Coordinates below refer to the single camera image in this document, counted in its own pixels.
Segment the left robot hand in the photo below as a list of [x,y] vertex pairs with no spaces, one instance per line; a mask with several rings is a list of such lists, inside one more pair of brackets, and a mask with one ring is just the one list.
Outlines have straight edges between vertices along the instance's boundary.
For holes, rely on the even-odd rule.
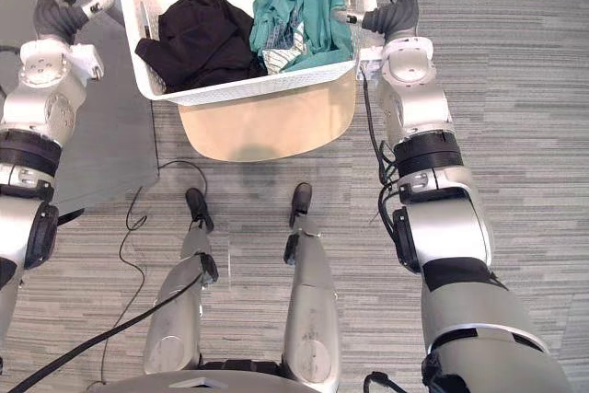
[[37,0],[33,26],[39,40],[55,38],[72,45],[77,32],[93,18],[109,11],[115,0]]

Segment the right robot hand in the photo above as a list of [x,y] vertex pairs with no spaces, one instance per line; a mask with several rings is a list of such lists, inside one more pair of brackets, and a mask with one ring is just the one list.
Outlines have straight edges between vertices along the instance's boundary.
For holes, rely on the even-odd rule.
[[389,0],[388,4],[364,13],[343,9],[331,12],[338,22],[380,34],[385,42],[416,36],[419,15],[418,0]]

